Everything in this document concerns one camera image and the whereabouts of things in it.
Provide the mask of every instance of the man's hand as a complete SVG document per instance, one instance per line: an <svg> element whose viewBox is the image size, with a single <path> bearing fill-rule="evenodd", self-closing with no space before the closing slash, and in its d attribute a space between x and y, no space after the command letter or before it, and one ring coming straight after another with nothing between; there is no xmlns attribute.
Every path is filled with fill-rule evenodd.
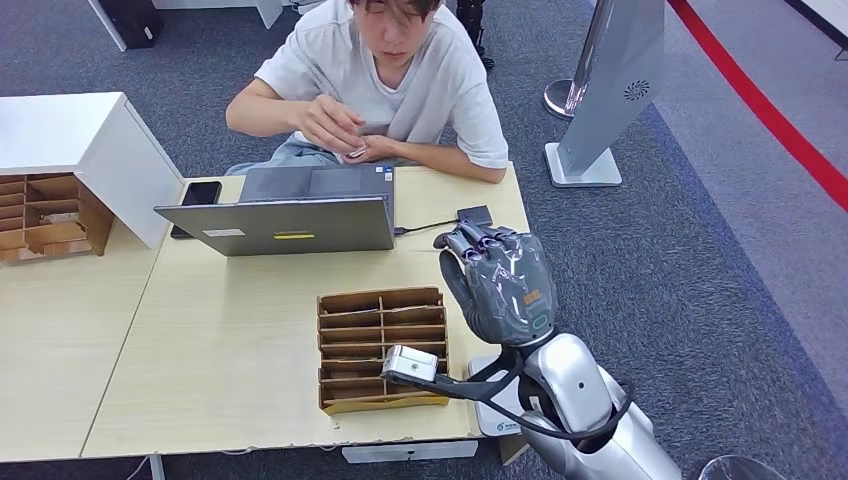
<svg viewBox="0 0 848 480"><path fill-rule="evenodd" d="M361 138L365 141L365 152L356 158L345 157L345 163L369 163L398 156L397 146L400 142L397 140L382 135L365 135Z"/></svg>
<svg viewBox="0 0 848 480"><path fill-rule="evenodd" d="M297 118L297 127L307 140L343 155L362 147L356 129L364 124L359 115L325 94L305 103Z"/></svg>

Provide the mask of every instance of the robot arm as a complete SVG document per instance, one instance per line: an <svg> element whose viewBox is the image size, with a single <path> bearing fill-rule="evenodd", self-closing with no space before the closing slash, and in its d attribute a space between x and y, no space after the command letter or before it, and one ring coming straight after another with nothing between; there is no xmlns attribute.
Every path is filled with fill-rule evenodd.
<svg viewBox="0 0 848 480"><path fill-rule="evenodd" d="M459 381L422 368L432 361L429 354L396 345L383 366L385 378L485 403L518 423L539 455L569 478L681 478L654 440L650 421L632 403L632 385L622 389L578 337L557 334L556 289L535 236L461 223L433 246L442 249L442 275L469 328L501 345L501 355ZM486 381L500 370L507 371L503 378ZM492 402L516 377L527 410L521 417Z"/></svg>

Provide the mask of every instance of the jeans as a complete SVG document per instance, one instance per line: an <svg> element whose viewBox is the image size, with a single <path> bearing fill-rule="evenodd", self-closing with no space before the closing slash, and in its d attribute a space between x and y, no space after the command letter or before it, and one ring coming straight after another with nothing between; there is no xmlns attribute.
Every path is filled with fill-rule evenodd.
<svg viewBox="0 0 848 480"><path fill-rule="evenodd" d="M271 160L267 162L249 162L233 165L224 175L247 175L254 167L320 167L325 165L340 165L332 152L311 143L296 140L290 136L282 145L277 147Z"/></svg>

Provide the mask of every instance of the laptop sticker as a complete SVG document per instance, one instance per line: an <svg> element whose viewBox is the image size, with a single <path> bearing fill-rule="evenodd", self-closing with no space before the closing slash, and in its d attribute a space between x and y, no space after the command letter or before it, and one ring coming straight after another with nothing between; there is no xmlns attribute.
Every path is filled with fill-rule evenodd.
<svg viewBox="0 0 848 480"><path fill-rule="evenodd" d="M274 232L274 240L305 240L308 238L315 238L315 234L307 231Z"/></svg>

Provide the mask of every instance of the yellow sticker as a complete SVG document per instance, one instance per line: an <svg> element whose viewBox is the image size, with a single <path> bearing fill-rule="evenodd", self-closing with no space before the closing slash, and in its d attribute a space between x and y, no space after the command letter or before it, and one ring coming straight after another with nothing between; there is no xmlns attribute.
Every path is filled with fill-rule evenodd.
<svg viewBox="0 0 848 480"><path fill-rule="evenodd" d="M312 233L275 233L274 240L304 240L307 238L315 238Z"/></svg>

